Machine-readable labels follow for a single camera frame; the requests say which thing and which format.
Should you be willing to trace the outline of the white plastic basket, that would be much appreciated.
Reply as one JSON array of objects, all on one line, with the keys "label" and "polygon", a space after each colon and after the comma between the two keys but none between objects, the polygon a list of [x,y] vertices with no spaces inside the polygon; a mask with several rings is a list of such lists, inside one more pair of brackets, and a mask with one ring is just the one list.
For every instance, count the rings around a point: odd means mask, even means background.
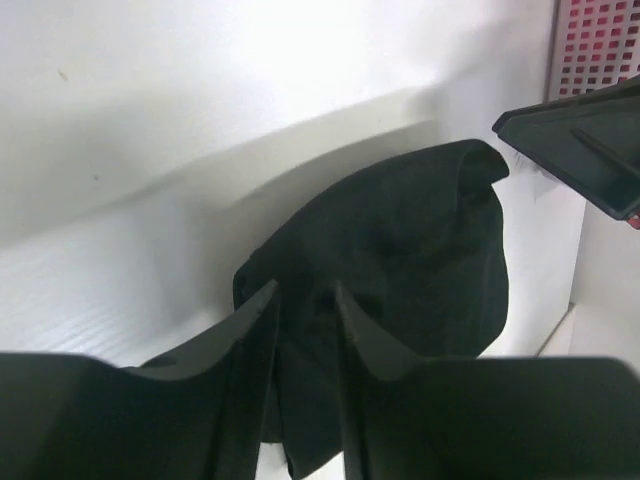
[{"label": "white plastic basket", "polygon": [[556,3],[546,99],[590,93],[639,75],[640,0]]}]

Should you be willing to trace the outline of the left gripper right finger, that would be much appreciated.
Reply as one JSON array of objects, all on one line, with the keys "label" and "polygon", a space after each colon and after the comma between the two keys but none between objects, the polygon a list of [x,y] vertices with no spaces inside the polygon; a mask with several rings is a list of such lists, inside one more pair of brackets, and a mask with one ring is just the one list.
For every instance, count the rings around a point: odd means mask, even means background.
[{"label": "left gripper right finger", "polygon": [[635,479],[639,379],[613,358],[417,355],[336,290],[349,479]]}]

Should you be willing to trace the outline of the black t shirt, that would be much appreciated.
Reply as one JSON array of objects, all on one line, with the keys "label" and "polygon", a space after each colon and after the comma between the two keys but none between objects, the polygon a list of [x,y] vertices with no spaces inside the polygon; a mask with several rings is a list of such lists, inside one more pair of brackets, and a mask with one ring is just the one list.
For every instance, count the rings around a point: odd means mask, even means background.
[{"label": "black t shirt", "polygon": [[303,479],[342,449],[335,288],[419,355],[477,357],[503,331],[509,281],[494,184],[509,173],[480,140],[380,161],[317,195],[233,278],[247,302],[280,290],[263,439]]}]

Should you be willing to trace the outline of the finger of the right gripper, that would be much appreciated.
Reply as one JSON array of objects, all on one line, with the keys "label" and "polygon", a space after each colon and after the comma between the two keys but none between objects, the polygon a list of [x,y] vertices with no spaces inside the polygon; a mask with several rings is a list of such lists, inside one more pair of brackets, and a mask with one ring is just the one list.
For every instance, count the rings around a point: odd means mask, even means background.
[{"label": "finger of the right gripper", "polygon": [[503,113],[507,145],[617,221],[639,221],[639,78]]}]

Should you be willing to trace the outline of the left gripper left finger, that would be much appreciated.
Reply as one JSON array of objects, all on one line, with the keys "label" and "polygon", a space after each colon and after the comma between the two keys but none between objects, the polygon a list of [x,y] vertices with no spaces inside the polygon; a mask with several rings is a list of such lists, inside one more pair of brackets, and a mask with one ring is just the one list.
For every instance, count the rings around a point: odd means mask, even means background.
[{"label": "left gripper left finger", "polygon": [[251,479],[278,333],[270,282],[229,317],[138,367],[1,357],[5,479]]}]

